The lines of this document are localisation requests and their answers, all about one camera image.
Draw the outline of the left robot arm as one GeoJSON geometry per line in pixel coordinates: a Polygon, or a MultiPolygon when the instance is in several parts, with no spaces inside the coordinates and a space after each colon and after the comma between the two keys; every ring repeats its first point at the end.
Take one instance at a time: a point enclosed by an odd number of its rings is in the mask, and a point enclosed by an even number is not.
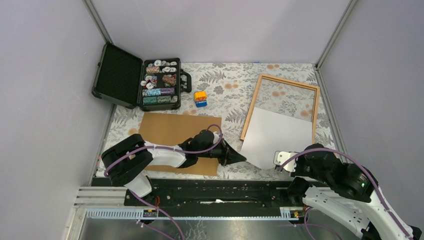
{"type": "Polygon", "coordinates": [[[222,166],[247,160],[224,140],[221,132],[209,129],[203,129],[194,137],[173,146],[151,143],[136,133],[100,155],[105,167],[104,175],[112,186],[126,187],[144,206],[155,200],[152,183],[142,173],[146,167],[185,169],[195,165],[200,158],[216,159],[222,166]]]}

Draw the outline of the brown cardboard backing board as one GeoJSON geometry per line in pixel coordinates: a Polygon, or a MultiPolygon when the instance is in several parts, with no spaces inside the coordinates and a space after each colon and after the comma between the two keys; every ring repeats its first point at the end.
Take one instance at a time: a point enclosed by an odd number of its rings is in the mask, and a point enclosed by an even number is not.
{"type": "MultiPolygon", "coordinates": [[[[221,123],[221,117],[145,112],[138,133],[150,143],[174,146],[194,137],[212,124],[220,126],[221,123]]],[[[216,158],[200,157],[195,165],[187,168],[157,165],[148,166],[146,170],[155,173],[215,177],[218,165],[216,158]]]]}

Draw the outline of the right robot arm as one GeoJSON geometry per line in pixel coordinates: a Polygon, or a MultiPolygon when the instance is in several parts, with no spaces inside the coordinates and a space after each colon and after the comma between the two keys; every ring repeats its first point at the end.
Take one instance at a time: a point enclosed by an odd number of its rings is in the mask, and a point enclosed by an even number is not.
{"type": "Polygon", "coordinates": [[[287,201],[302,203],[345,226],[362,240],[418,240],[420,228],[406,224],[384,197],[376,178],[353,158],[319,143],[302,152],[280,152],[278,171],[294,180],[287,201]]]}

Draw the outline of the wooden picture frame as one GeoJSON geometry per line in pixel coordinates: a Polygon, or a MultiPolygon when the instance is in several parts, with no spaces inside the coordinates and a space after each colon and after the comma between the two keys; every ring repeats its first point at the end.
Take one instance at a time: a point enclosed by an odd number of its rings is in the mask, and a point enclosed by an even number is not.
{"type": "Polygon", "coordinates": [[[318,111],[319,111],[319,99],[320,99],[320,94],[321,94],[321,89],[319,86],[317,85],[311,85],[311,84],[307,84],[307,83],[302,83],[299,81],[294,81],[294,80],[290,80],[290,79],[285,79],[285,78],[281,78],[281,77],[277,77],[277,76],[273,76],[270,74],[265,74],[265,73],[261,73],[258,76],[257,82],[256,82],[256,86],[252,95],[252,100],[251,103],[249,105],[249,109],[247,112],[247,116],[243,125],[243,129],[241,131],[241,136],[240,136],[240,140],[244,141],[247,131],[248,131],[248,127],[252,118],[252,114],[254,111],[254,107],[255,107],[255,103],[257,100],[257,96],[262,84],[262,80],[268,80],[268,81],[272,81],[272,82],[276,82],[279,84],[284,84],[284,85],[289,85],[289,86],[293,86],[293,87],[297,87],[297,88],[301,88],[301,89],[306,89],[309,91],[313,91],[314,92],[314,98],[313,98],[313,106],[312,106],[312,133],[311,133],[311,140],[312,143],[315,143],[315,135],[316,135],[316,128],[317,128],[317,119],[318,119],[318,111]]]}

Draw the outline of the photo print of window plant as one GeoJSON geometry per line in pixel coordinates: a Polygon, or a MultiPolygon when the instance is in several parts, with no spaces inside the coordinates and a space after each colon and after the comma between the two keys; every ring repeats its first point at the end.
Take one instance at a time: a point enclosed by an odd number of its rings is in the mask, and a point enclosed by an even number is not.
{"type": "Polygon", "coordinates": [[[301,152],[313,143],[312,126],[311,121],[255,107],[240,154],[262,170],[273,169],[275,152],[301,152]]]}

